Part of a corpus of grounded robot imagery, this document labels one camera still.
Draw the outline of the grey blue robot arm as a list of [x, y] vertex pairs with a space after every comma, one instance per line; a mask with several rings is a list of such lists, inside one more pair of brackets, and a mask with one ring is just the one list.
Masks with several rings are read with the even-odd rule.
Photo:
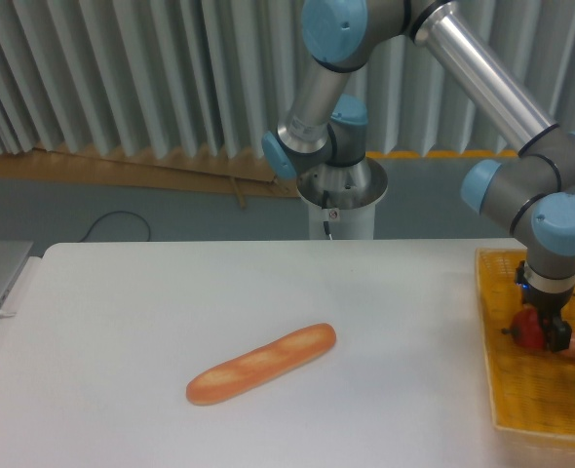
[[319, 166], [360, 168], [364, 104], [344, 89], [382, 42], [405, 36], [455, 78], [517, 153], [473, 166], [464, 202], [526, 248], [517, 268], [522, 300], [537, 312], [545, 347], [569, 348], [562, 308], [575, 288], [575, 133], [565, 132], [465, 23], [453, 1], [308, 1], [301, 14], [312, 61], [287, 115], [261, 141], [275, 174], [294, 179]]

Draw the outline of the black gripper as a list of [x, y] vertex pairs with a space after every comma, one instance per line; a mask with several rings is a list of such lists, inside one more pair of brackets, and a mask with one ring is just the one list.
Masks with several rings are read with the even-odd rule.
[[572, 329], [561, 318], [562, 309], [570, 301], [574, 289], [564, 292], [543, 292], [530, 284], [520, 286], [522, 303], [530, 304], [539, 313], [539, 323], [545, 337], [546, 347], [553, 353], [567, 350]]

